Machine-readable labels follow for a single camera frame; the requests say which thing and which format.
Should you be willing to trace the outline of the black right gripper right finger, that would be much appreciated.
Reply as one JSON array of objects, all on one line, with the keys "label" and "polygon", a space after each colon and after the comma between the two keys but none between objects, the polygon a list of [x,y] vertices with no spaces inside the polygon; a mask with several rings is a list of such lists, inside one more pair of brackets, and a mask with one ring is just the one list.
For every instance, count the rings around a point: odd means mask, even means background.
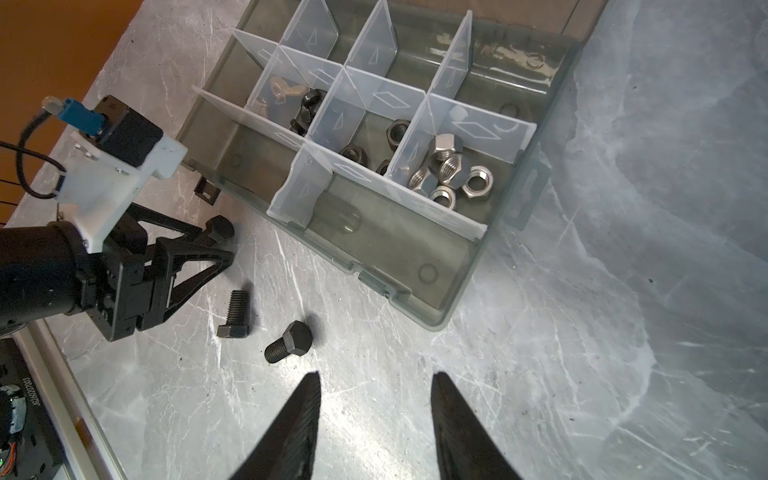
[{"label": "black right gripper right finger", "polygon": [[447,373],[433,376],[430,401],[441,479],[521,479]]}]

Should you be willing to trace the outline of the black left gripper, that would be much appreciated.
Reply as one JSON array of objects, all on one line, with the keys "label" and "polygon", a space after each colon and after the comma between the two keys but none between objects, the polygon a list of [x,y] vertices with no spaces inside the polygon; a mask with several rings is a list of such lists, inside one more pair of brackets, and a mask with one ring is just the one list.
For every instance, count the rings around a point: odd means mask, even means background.
[{"label": "black left gripper", "polygon": [[[232,265],[234,254],[211,245],[204,228],[133,203],[138,222],[178,232],[148,246],[146,230],[123,219],[107,249],[90,254],[68,222],[1,231],[1,334],[59,314],[87,313],[109,341],[159,326]],[[148,274],[145,266],[150,259]],[[210,266],[176,284],[191,262]]]}]

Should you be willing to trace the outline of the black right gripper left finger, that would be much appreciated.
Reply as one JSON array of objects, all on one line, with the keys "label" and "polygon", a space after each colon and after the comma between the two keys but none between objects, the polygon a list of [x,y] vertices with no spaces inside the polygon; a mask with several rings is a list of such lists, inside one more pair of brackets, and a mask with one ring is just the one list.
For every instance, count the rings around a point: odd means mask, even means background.
[{"label": "black right gripper left finger", "polygon": [[318,372],[306,374],[231,479],[311,479],[321,408]]}]

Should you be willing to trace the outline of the brass wing nut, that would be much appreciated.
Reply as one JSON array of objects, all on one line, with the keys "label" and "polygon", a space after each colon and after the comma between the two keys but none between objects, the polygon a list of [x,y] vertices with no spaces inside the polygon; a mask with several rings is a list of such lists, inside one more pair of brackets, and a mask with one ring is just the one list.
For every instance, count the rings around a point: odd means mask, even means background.
[{"label": "brass wing nut", "polygon": [[269,88],[276,105],[284,104],[289,97],[303,97],[309,90],[303,84],[290,85],[287,80],[279,76],[269,79]]}]

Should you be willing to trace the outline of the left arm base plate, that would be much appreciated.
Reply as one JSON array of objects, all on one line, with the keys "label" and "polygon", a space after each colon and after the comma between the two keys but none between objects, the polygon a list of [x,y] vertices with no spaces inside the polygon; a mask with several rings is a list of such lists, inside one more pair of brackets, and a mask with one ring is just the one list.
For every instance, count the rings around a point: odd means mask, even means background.
[{"label": "left arm base plate", "polygon": [[1,477],[57,476],[64,450],[16,342],[1,340]]}]

